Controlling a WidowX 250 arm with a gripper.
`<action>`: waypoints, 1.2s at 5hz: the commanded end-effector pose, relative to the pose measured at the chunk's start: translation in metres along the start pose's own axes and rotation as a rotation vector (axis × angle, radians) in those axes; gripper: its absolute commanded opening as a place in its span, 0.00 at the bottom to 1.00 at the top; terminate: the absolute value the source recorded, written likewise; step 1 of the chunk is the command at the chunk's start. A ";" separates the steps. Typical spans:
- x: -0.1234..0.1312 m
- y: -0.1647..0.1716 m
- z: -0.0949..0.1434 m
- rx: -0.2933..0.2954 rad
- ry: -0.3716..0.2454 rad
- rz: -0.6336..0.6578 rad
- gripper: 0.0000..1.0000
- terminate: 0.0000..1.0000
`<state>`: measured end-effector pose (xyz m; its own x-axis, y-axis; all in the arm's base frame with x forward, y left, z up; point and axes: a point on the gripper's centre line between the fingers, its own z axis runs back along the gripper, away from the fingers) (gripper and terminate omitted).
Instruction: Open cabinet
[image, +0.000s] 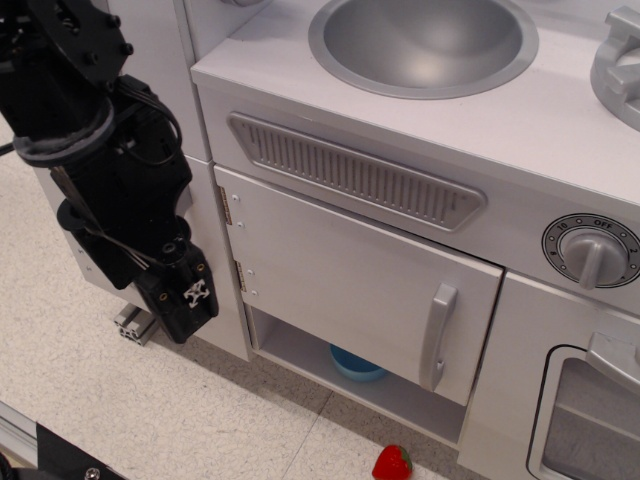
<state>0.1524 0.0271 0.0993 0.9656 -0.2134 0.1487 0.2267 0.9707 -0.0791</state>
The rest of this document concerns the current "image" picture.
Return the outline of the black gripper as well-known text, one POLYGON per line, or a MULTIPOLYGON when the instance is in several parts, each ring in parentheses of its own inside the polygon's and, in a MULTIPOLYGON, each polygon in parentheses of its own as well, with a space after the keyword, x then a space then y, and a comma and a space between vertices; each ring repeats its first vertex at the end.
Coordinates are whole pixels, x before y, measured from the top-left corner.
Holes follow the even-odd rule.
POLYGON ((218 315, 211 268, 174 205, 163 203, 140 214, 118 212, 118 223, 106 229, 65 200, 57 219, 115 288, 136 288, 173 342, 185 343, 218 315))

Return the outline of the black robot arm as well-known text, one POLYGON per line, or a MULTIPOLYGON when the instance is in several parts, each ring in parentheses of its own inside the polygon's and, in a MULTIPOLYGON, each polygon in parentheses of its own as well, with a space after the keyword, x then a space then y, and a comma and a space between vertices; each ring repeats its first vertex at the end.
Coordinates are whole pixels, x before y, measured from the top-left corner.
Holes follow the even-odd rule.
POLYGON ((182 344, 218 314, 214 279, 177 212, 192 178, 181 129, 122 73, 120 24, 88 1, 3 2, 1 112, 13 150, 62 192, 60 226, 182 344))

